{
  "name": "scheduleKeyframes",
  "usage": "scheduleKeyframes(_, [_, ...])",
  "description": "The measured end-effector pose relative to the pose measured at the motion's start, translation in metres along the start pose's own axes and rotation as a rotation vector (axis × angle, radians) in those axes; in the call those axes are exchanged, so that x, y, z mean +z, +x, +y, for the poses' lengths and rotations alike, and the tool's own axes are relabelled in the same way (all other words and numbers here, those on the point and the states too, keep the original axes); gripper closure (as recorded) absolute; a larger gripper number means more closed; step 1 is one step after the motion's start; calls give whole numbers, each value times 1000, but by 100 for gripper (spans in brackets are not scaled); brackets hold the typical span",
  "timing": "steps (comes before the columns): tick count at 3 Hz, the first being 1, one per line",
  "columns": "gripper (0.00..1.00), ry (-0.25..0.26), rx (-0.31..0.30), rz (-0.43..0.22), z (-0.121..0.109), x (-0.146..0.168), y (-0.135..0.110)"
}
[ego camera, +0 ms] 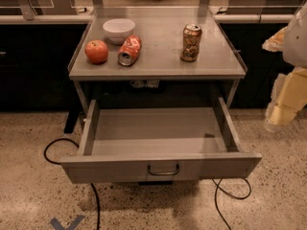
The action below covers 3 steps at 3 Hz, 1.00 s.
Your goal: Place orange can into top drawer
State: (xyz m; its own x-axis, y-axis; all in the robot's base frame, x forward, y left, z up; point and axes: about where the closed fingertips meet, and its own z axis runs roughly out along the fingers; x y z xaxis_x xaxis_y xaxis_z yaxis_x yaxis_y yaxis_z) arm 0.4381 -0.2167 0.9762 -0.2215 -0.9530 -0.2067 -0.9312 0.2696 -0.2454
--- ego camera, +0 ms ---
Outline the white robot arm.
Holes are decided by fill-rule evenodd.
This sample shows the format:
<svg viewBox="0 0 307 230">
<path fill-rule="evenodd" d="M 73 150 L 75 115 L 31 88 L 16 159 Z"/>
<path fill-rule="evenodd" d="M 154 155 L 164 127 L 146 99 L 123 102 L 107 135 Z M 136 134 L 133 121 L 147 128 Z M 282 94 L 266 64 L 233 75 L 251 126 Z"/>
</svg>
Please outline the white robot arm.
<svg viewBox="0 0 307 230">
<path fill-rule="evenodd" d="M 307 4 L 296 12 L 287 27 L 267 39 L 263 48 L 281 51 L 284 61 L 294 67 L 288 75 L 277 76 L 266 110 L 265 129 L 277 132 L 307 105 Z"/>
</svg>

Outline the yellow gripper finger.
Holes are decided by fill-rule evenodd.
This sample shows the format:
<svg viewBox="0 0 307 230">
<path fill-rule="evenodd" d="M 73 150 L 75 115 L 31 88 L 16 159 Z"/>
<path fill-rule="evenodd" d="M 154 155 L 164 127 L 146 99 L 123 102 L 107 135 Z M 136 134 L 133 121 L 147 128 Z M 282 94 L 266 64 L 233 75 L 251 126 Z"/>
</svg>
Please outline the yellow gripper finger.
<svg viewBox="0 0 307 230">
<path fill-rule="evenodd" d="M 289 124 L 307 104 L 307 69 L 295 67 L 285 76 L 282 90 L 270 116 L 274 125 L 282 127 Z"/>
<path fill-rule="evenodd" d="M 279 30 L 277 33 L 272 35 L 263 44 L 262 48 L 269 52 L 282 52 L 284 48 L 284 36 L 286 27 Z"/>
</svg>

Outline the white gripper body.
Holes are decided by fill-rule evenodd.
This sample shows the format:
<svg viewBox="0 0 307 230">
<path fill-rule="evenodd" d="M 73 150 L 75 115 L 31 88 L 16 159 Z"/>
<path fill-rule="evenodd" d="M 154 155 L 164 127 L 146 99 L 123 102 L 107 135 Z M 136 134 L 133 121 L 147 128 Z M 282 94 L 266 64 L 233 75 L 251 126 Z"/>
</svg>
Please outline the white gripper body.
<svg viewBox="0 0 307 230">
<path fill-rule="evenodd" d="M 264 123 L 264 128 L 268 132 L 277 132 L 282 129 L 281 125 L 274 125 L 270 121 L 270 116 L 272 114 L 273 107 L 276 104 L 277 98 L 282 90 L 285 79 L 286 79 L 286 76 L 284 74 L 279 74 L 276 80 L 274 81 L 274 84 L 272 87 L 271 101 L 269 102 L 267 106 L 267 110 L 265 113 L 265 123 Z"/>
</svg>

